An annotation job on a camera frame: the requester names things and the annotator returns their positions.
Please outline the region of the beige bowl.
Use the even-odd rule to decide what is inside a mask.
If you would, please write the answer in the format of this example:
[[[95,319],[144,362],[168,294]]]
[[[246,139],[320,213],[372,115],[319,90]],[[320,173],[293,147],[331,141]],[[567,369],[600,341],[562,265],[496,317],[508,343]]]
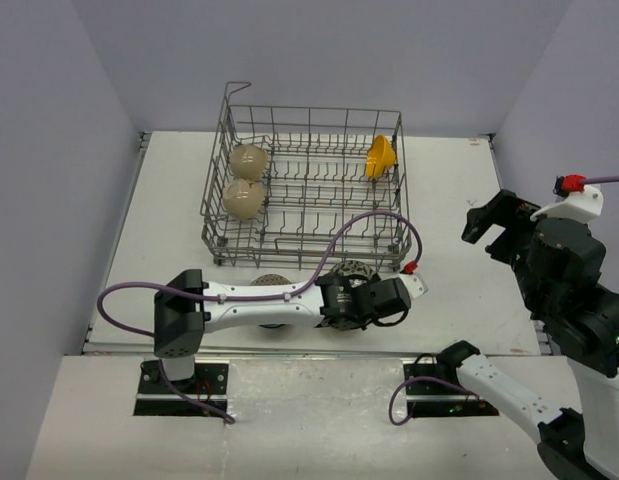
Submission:
[[[263,204],[264,198],[264,187],[258,182],[245,179],[231,181],[222,192],[222,203],[225,210],[239,221],[254,217]]]
[[[264,173],[268,160],[268,153],[262,148],[252,144],[242,144],[231,152],[229,166],[235,178],[257,181]]]

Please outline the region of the brown lattice pattern bowl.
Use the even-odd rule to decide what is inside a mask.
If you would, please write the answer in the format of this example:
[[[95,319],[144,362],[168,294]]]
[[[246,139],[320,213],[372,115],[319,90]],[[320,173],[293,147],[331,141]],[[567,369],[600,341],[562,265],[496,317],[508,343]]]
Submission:
[[[251,286],[277,286],[288,285],[291,281],[280,274],[264,274],[255,278],[250,285]]]

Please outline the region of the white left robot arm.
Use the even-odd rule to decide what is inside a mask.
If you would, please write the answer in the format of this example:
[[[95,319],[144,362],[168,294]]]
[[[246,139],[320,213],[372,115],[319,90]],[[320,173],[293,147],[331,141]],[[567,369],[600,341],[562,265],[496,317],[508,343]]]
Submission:
[[[196,383],[194,355],[206,334],[261,325],[393,327],[411,305],[408,286],[398,276],[332,270],[305,284],[227,285],[186,270],[154,295],[154,355],[163,383],[184,393]]]

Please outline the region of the pink patterned bowl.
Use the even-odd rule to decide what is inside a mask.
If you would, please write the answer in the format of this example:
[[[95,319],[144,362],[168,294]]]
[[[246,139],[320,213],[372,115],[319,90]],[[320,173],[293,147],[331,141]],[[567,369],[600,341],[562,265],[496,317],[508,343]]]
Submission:
[[[371,323],[371,286],[381,278],[372,267],[357,260],[334,266],[329,274],[343,291],[336,294],[336,312],[326,316],[327,324],[339,331],[365,330]]]

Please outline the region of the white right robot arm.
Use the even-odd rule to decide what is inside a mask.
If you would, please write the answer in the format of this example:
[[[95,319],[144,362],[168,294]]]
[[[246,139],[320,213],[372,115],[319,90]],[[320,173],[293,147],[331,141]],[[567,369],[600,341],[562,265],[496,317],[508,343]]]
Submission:
[[[501,190],[468,211],[461,238],[474,244],[494,225],[503,231],[485,250],[511,268],[531,318],[566,357],[582,409],[534,394],[466,341],[437,355],[436,383],[513,421],[556,478],[619,479],[619,294],[599,282],[606,248],[567,200],[541,208]]]

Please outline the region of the beige front bowl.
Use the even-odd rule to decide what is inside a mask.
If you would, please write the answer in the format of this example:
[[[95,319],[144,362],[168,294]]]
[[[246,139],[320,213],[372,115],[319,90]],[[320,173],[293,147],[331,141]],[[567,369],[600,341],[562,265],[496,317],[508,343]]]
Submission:
[[[225,210],[239,221],[254,217],[263,204],[264,198],[264,187],[258,182],[245,179],[231,181],[222,192],[222,203]]]

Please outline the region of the yellow bowl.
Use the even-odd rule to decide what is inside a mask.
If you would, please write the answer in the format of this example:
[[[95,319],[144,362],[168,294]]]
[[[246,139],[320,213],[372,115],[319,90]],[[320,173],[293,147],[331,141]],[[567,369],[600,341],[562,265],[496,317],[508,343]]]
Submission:
[[[367,152],[365,175],[368,179],[377,179],[392,169],[396,163],[396,153],[391,142],[384,135],[374,138]]]

